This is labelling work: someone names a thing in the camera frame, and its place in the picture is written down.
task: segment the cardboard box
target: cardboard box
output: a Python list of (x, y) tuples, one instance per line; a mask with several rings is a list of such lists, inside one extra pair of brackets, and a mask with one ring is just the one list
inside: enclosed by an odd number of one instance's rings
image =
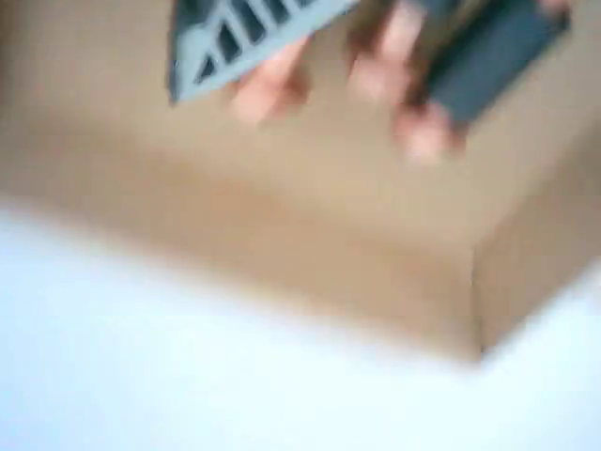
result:
[(601, 255), (598, 2), (437, 167), (404, 163), (390, 112), (347, 96), (352, 14), (316, 36), (309, 104), (257, 132), (223, 93), (168, 105), (169, 2), (2, 8), (10, 202), (462, 359)]

